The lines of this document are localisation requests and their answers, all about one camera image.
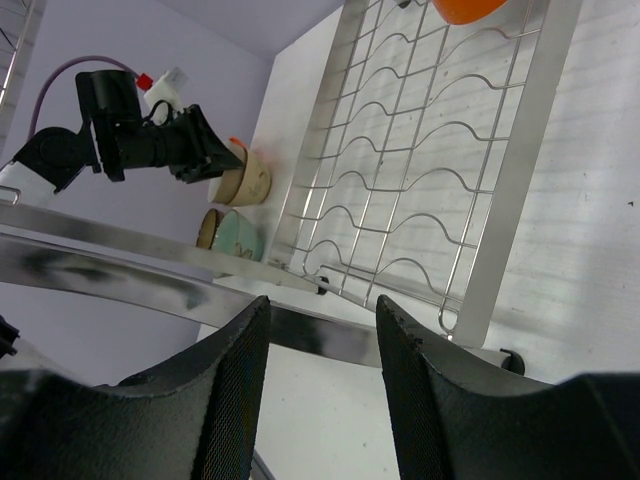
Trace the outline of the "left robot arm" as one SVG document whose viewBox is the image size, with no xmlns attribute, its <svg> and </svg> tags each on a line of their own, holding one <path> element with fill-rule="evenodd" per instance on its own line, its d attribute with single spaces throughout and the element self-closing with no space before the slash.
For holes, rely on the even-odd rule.
<svg viewBox="0 0 640 480">
<path fill-rule="evenodd" d="M 79 130 L 48 127 L 26 142 L 1 171 L 11 203 L 46 205 L 85 168 L 112 182 L 124 181 L 128 170 L 166 168 L 186 184 L 243 169 L 201 108 L 184 106 L 166 81 L 101 70 L 81 72 L 75 82 Z"/>
</svg>

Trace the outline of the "orange bowl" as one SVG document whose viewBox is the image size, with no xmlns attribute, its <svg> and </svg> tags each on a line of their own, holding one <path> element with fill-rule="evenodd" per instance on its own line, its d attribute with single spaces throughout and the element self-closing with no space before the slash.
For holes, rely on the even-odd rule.
<svg viewBox="0 0 640 480">
<path fill-rule="evenodd" d="M 432 0 L 431 3 L 447 24 L 467 25 L 492 14 L 506 0 Z"/>
</svg>

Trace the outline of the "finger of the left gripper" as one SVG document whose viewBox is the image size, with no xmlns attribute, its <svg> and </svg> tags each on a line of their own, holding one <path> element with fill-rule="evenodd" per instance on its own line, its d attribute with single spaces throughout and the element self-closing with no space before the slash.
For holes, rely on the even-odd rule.
<svg viewBox="0 0 640 480">
<path fill-rule="evenodd" d="M 217 178 L 226 171 L 244 168 L 242 160 L 215 134 L 199 105 L 192 105 L 197 178 Z"/>
</svg>

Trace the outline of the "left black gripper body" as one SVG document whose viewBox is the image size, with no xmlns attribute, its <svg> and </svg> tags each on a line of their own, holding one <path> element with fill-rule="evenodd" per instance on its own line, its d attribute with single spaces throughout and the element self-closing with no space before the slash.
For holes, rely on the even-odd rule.
<svg viewBox="0 0 640 480">
<path fill-rule="evenodd" d="M 192 104 L 181 113 L 172 114 L 160 126 L 166 143 L 163 165 L 183 183 L 197 183 L 210 178 L 203 121 L 201 108 Z"/>
</svg>

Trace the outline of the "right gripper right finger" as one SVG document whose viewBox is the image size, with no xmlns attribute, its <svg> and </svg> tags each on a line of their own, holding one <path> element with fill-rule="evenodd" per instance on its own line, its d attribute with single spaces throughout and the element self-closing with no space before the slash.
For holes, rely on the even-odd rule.
<svg viewBox="0 0 640 480">
<path fill-rule="evenodd" d="M 376 331 L 404 479 L 635 479 L 639 377 L 551 385 L 482 360 L 387 296 Z"/>
</svg>

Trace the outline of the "green bowl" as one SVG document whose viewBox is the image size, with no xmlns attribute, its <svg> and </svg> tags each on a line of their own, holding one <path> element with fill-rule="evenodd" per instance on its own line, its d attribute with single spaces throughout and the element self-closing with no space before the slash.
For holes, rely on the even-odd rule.
<svg viewBox="0 0 640 480">
<path fill-rule="evenodd" d="M 237 210 L 228 211 L 220 221 L 212 243 L 214 252 L 259 262 L 264 243 L 255 226 Z"/>
</svg>

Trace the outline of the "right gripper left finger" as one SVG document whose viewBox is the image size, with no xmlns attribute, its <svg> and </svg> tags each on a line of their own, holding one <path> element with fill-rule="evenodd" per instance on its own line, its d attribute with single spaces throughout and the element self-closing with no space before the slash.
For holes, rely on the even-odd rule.
<svg viewBox="0 0 640 480">
<path fill-rule="evenodd" d="M 5 479 L 246 479 L 257 434 L 271 305 L 115 386 L 47 370 L 1 375 Z"/>
</svg>

